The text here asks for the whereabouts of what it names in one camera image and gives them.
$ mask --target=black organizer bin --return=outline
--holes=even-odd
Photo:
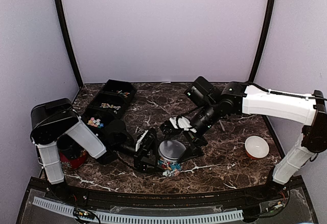
[[[130,82],[122,82],[117,80],[108,80],[101,91],[107,94],[118,94],[128,104],[131,102],[131,100],[136,94],[136,88],[134,88],[134,86]],[[129,92],[130,94],[125,97],[123,95],[123,93],[125,92]]]
[[[120,106],[119,110],[114,108],[102,108],[101,104],[107,103],[114,106]],[[119,119],[123,116],[124,112],[126,111],[129,104],[127,104],[121,96],[114,95],[114,94],[106,94],[100,91],[97,96],[93,99],[90,103],[90,107],[95,109],[100,109],[106,113],[111,113],[114,115],[115,118]]]
[[[106,92],[105,89],[108,90],[122,90],[124,92],[130,92],[128,98],[124,98],[122,95],[119,95],[114,92]],[[126,109],[128,108],[130,101],[134,97],[136,93],[136,89],[129,82],[121,82],[115,80],[108,80],[105,86],[98,92],[98,94],[94,97],[94,99],[90,102],[88,107],[86,108],[84,114],[82,115],[82,121],[87,125],[87,127],[94,133],[98,134],[98,138],[105,143],[106,138],[103,133],[103,129],[105,126],[109,125],[109,123],[115,119],[120,119]],[[111,108],[102,108],[102,103],[108,103],[114,106],[120,106],[121,108],[117,110],[115,113],[115,109]],[[91,125],[88,125],[88,121],[91,118],[100,119],[100,123],[103,123],[104,127],[97,128]]]

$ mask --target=marble tabletop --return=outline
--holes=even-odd
[[[183,92],[189,83],[135,83],[137,93],[122,119],[127,130],[136,137],[143,130],[154,127],[159,141],[163,135],[161,123],[169,117],[184,113],[195,105]],[[220,88],[224,83],[215,83]],[[83,114],[87,105],[103,87],[103,84],[84,85],[74,101],[74,108]],[[264,184],[269,170],[281,157],[261,116],[231,116],[219,123],[205,137],[208,145],[203,147],[205,156],[182,164],[182,172],[175,177],[158,174],[142,174],[116,160],[100,165],[88,157],[86,163],[74,171],[64,171],[69,185],[103,191],[178,194],[203,193],[246,188]],[[251,160],[245,153],[244,142],[249,136],[264,138],[270,147],[267,157]],[[133,160],[123,154],[124,160]]]

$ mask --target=colorful candy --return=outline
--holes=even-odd
[[[91,118],[88,122],[88,125],[92,126],[92,127],[96,127],[96,128],[102,128],[104,127],[104,124],[101,123],[101,119],[95,119],[95,118]]]
[[[158,161],[158,164],[162,169],[165,170],[162,175],[166,177],[178,176],[182,170],[182,167],[179,163],[168,162],[163,158]]]
[[[101,103],[100,107],[101,108],[116,109],[116,110],[119,110],[121,108],[119,105],[118,106],[114,106],[114,105],[110,105],[108,103]]]
[[[119,95],[124,96],[125,98],[127,98],[127,96],[129,96],[129,95],[131,94],[131,93],[129,93],[129,92],[124,92],[124,93],[123,93],[122,90],[120,90],[120,91],[117,90],[117,93],[118,93]]]

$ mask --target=white bowl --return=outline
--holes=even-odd
[[[245,141],[245,150],[251,159],[262,159],[268,155],[269,145],[259,136],[250,136]]]

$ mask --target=purple wall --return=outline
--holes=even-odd
[[[327,96],[327,0],[276,0],[269,35],[256,82],[282,91]],[[271,118],[285,151],[301,125]],[[319,222],[327,223],[327,154],[308,163],[304,177]]]
[[[31,109],[78,91],[54,0],[0,0],[0,212],[16,223],[30,177],[37,176],[29,140]]]
[[[85,83],[245,81],[267,0],[63,0]]]

